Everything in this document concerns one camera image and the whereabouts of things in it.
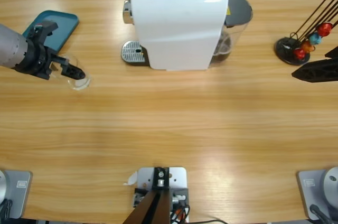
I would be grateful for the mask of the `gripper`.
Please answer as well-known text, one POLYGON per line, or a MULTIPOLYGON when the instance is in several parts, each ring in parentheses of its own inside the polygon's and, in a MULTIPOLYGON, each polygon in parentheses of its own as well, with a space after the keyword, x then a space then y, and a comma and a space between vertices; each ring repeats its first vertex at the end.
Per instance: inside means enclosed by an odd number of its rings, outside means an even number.
POLYGON ((74 80, 84 79, 86 74, 82 69, 69 64, 67 58, 55 55, 53 49, 44 46, 45 39, 50 35, 52 35, 51 32, 48 34, 35 33, 26 39, 27 49, 24 52, 23 60, 17 63, 13 69, 23 74, 49 80, 52 62, 61 65, 61 75, 74 80))

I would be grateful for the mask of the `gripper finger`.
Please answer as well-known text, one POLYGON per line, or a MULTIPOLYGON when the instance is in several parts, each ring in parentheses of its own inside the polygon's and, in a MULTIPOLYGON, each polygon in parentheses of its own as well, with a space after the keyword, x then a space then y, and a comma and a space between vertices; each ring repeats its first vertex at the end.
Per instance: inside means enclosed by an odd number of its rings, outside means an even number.
POLYGON ((329 51, 327 54, 325 54, 325 57, 331 59, 338 58, 338 46, 329 51))
POLYGON ((311 83, 337 81, 337 58, 306 63, 292 77, 311 83))

